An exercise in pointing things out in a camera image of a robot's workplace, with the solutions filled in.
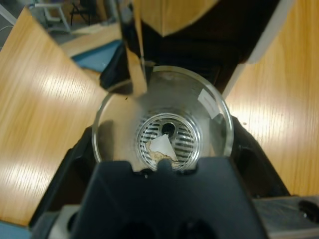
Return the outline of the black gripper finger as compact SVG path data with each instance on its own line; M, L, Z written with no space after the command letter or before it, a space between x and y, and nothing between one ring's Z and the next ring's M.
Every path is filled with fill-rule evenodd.
M232 117L234 141L231 157L254 199L290 196L288 189L258 141Z
M31 226L35 226L44 213L60 211L65 205L80 204L96 164L92 128L88 127L66 152L31 217Z

